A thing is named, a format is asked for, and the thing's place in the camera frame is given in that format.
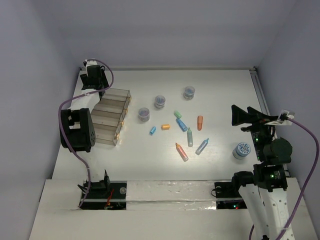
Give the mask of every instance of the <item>white wall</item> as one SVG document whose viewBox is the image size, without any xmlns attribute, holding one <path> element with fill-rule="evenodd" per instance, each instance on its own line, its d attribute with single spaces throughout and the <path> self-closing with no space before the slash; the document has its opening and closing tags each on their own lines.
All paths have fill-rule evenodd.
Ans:
<svg viewBox="0 0 320 240">
<path fill-rule="evenodd" d="M 299 0 L 283 29 L 258 67 L 258 75 L 271 114 L 281 109 L 296 112 L 296 120 L 320 139 L 320 1 Z M 291 174 L 300 186 L 315 157 L 313 139 L 297 126 L 278 127 L 278 136 L 293 146 Z M 320 166 L 305 191 L 313 224 L 320 237 Z"/>
<path fill-rule="evenodd" d="M 95 56 L 112 67 L 252 67 L 296 0 L 42 1 L 77 61 Z"/>
<path fill-rule="evenodd" d="M 29 239 L 59 147 L 58 107 L 77 65 L 28 0 L 0 7 L 0 239 Z"/>
</svg>

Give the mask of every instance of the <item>blue vial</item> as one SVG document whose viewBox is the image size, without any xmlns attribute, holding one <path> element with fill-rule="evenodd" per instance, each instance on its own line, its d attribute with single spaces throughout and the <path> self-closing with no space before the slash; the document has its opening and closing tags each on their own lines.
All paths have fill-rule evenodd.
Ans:
<svg viewBox="0 0 320 240">
<path fill-rule="evenodd" d="M 151 130 L 150 130 L 150 135 L 151 136 L 155 133 L 156 129 L 157 128 L 155 126 L 153 128 L 151 128 Z"/>
<path fill-rule="evenodd" d="M 236 159 L 244 159 L 246 156 L 249 155 L 251 152 L 251 147 L 246 142 L 240 142 L 235 149 L 233 150 L 232 154 Z"/>
<path fill-rule="evenodd" d="M 181 128 L 182 131 L 185 132 L 188 130 L 187 126 L 184 124 L 183 121 L 181 121 L 181 119 L 177 118 L 175 121 L 179 125 L 179 127 Z"/>
<path fill-rule="evenodd" d="M 204 140 L 201 145 L 198 147 L 198 149 L 195 151 L 195 154 L 200 155 L 202 151 L 205 149 L 205 147 L 208 145 L 209 138 Z"/>
</svg>

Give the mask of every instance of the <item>clear plastic container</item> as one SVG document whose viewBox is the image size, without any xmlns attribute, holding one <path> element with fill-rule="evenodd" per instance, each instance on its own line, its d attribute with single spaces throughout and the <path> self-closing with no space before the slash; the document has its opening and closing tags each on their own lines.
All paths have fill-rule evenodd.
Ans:
<svg viewBox="0 0 320 240">
<path fill-rule="evenodd" d="M 148 121 L 150 119 L 150 111 L 146 107 L 140 108 L 139 112 L 138 112 L 138 115 L 139 115 L 139 119 L 142 122 L 146 122 L 146 121 Z"/>
<path fill-rule="evenodd" d="M 159 96 L 156 96 L 154 99 L 154 106 L 157 109 L 162 109 L 165 106 L 165 103 L 166 103 L 166 98 L 164 96 L 159 95 Z"/>
<path fill-rule="evenodd" d="M 195 96 L 195 91 L 196 90 L 193 86 L 186 86 L 183 94 L 184 98 L 188 100 L 193 99 Z"/>
</svg>

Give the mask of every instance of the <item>small bottle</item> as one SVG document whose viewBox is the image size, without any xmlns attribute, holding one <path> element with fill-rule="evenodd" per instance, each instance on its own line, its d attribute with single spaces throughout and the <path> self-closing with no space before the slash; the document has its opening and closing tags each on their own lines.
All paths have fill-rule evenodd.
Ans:
<svg viewBox="0 0 320 240">
<path fill-rule="evenodd" d="M 175 121 L 179 125 L 182 131 L 185 132 L 188 130 L 187 126 L 184 124 L 184 122 L 180 118 L 177 118 Z"/>
<path fill-rule="evenodd" d="M 190 127 L 188 128 L 188 131 L 186 132 L 186 136 L 188 138 L 188 147 L 192 147 L 194 145 L 194 140 L 192 138 L 192 131 Z"/>
<path fill-rule="evenodd" d="M 156 129 L 157 128 L 155 126 L 153 128 L 151 128 L 151 130 L 150 130 L 150 135 L 151 136 L 155 133 Z"/>
<path fill-rule="evenodd" d="M 150 119 L 150 111 L 149 111 L 149 109 L 146 108 L 146 107 L 140 108 L 139 112 L 138 112 L 138 116 L 139 116 L 139 119 L 142 122 L 149 121 L 149 119 Z"/>
<path fill-rule="evenodd" d="M 197 128 L 198 128 L 198 131 L 201 131 L 202 129 L 202 123 L 204 121 L 204 117 L 203 116 L 198 116 L 198 121 L 197 121 Z"/>
<path fill-rule="evenodd" d="M 188 100 L 193 99 L 195 96 L 195 91 L 196 90 L 193 86 L 186 86 L 183 94 L 184 98 Z"/>
<path fill-rule="evenodd" d="M 169 130 L 170 129 L 170 124 L 162 124 L 161 125 L 162 130 Z"/>
<path fill-rule="evenodd" d="M 189 158 L 188 158 L 186 152 L 183 150 L 182 146 L 180 146 L 178 143 L 175 143 L 175 148 L 178 151 L 178 153 L 180 154 L 183 161 L 186 162 L 189 160 Z"/>
<path fill-rule="evenodd" d="M 233 150 L 232 154 L 236 159 L 244 159 L 251 152 L 251 147 L 246 142 L 240 142 Z"/>
<path fill-rule="evenodd" d="M 154 99 L 154 106 L 157 109 L 162 109 L 165 106 L 165 103 L 166 103 L 166 98 L 164 96 L 159 95 L 159 96 L 156 96 Z"/>
<path fill-rule="evenodd" d="M 209 138 L 204 140 L 201 145 L 198 147 L 198 149 L 195 151 L 195 154 L 200 155 L 202 151 L 205 149 L 205 147 L 208 145 Z"/>
<path fill-rule="evenodd" d="M 174 115 L 176 116 L 177 119 L 180 119 L 182 115 L 178 111 L 174 111 Z"/>
</svg>

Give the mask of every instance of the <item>orange vial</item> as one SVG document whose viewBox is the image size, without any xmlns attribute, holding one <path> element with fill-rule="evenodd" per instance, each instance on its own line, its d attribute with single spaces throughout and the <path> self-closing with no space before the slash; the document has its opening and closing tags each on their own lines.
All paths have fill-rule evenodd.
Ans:
<svg viewBox="0 0 320 240">
<path fill-rule="evenodd" d="M 169 130 L 169 129 L 170 129 L 170 124 L 163 124 L 163 125 L 161 126 L 161 129 L 162 129 L 162 130 Z"/>
<path fill-rule="evenodd" d="M 202 122 L 203 122 L 203 120 L 204 120 L 204 117 L 203 117 L 203 116 L 198 116 L 198 124 L 197 124 L 197 126 L 198 126 L 198 131 L 201 131 L 201 129 L 202 129 Z"/>
</svg>

